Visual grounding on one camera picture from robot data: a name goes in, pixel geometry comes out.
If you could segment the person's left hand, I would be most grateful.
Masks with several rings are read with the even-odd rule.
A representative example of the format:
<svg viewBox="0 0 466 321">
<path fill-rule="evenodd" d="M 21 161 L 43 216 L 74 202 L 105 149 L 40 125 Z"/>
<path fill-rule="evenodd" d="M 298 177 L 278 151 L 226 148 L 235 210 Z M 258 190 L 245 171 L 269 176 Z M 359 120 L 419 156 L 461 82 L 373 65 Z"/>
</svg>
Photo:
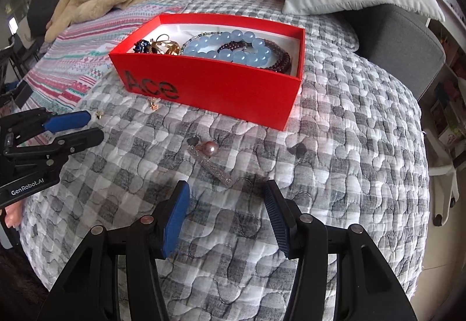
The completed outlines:
<svg viewBox="0 0 466 321">
<path fill-rule="evenodd" d="M 21 225 L 23 217 L 24 201 L 18 201 L 5 208 L 5 224 L 7 228 L 17 228 Z"/>
</svg>

